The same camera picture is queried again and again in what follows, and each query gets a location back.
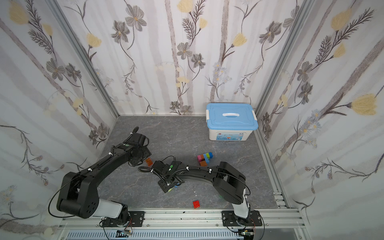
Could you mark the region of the brown-orange lego brick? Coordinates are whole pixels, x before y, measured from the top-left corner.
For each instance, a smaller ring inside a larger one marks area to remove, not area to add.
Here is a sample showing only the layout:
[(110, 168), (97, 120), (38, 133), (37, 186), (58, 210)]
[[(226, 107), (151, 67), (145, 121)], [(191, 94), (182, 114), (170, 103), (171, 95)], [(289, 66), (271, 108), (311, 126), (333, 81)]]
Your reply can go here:
[(148, 167), (151, 167), (153, 165), (153, 162), (150, 158), (146, 159), (146, 163), (147, 163)]

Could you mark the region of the red lego brick front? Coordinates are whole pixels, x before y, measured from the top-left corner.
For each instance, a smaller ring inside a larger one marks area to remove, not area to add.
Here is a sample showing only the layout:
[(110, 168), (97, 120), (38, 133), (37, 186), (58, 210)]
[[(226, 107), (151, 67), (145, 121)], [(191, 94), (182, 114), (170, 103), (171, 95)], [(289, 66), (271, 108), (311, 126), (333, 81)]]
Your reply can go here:
[(193, 206), (194, 206), (194, 209), (198, 209), (201, 207), (200, 202), (198, 200), (193, 201)]

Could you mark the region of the light blue long brick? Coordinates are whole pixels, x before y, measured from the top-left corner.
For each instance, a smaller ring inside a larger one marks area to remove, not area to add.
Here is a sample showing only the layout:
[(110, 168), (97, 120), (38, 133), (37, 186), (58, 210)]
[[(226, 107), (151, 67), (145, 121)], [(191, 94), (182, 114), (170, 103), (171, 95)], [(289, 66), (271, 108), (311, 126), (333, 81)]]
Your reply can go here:
[(205, 153), (205, 154), (203, 154), (203, 156), (204, 156), (205, 162), (207, 164), (209, 164), (210, 163), (210, 155), (209, 155), (209, 153)]

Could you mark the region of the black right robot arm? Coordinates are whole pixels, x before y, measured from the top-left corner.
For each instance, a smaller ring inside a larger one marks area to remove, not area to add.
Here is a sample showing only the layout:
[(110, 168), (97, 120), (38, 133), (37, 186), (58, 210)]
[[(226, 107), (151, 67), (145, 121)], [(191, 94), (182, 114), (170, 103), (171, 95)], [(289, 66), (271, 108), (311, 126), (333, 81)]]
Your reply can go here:
[(246, 184), (246, 177), (227, 162), (202, 167), (189, 166), (176, 160), (170, 164), (155, 161), (151, 167), (139, 167), (138, 170), (157, 176), (160, 179), (158, 185), (164, 193), (188, 180), (210, 184), (224, 200), (232, 204), (239, 226), (246, 227), (250, 223), (248, 196), (251, 190)]

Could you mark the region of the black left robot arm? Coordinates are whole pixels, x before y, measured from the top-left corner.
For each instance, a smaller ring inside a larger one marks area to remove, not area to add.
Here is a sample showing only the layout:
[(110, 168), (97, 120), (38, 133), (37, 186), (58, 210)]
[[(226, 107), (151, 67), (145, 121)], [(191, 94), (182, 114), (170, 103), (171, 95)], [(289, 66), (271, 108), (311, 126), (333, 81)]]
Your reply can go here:
[(109, 218), (120, 225), (128, 222), (130, 215), (127, 205), (101, 199), (98, 187), (120, 166), (128, 164), (137, 167), (151, 156), (149, 139), (139, 134), (138, 130), (139, 127), (135, 127), (127, 139), (112, 146), (110, 152), (92, 166), (77, 173), (67, 173), (57, 192), (57, 210), (82, 219)]

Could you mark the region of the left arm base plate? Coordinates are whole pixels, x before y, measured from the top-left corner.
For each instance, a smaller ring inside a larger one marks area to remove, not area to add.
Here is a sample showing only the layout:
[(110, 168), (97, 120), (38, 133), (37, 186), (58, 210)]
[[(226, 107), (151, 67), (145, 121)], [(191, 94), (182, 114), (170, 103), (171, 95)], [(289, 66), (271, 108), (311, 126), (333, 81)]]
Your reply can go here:
[(145, 211), (123, 212), (117, 218), (104, 218), (101, 220), (100, 226), (104, 228), (142, 227), (145, 213)]

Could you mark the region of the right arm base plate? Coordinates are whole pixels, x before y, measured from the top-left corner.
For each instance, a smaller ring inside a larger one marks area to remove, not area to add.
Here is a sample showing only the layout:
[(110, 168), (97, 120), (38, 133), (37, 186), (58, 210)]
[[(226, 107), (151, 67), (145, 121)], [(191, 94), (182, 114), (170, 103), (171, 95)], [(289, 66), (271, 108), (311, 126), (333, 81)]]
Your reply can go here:
[(256, 210), (251, 210), (246, 218), (236, 216), (234, 211), (222, 211), (221, 215), (224, 227), (244, 228), (262, 227), (264, 225), (260, 212)]

